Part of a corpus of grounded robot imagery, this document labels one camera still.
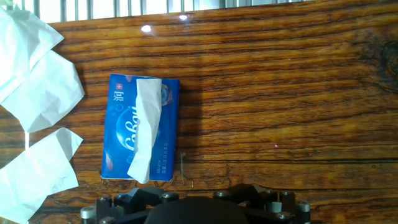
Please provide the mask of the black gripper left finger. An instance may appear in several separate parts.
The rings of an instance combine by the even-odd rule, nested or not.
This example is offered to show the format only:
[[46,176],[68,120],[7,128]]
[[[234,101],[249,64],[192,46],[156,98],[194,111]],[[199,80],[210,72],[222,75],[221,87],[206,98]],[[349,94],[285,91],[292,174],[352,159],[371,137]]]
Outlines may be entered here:
[[115,197],[98,198],[94,206],[83,207],[80,223],[144,223],[151,208],[178,199],[175,192],[155,187],[134,188]]

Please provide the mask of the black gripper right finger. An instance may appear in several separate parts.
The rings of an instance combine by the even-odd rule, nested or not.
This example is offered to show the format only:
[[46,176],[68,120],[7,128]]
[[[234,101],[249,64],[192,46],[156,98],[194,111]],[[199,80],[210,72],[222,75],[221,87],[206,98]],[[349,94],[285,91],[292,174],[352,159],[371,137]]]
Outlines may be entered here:
[[293,192],[239,184],[216,191],[213,198],[231,202],[248,223],[311,223],[310,204],[297,200]]

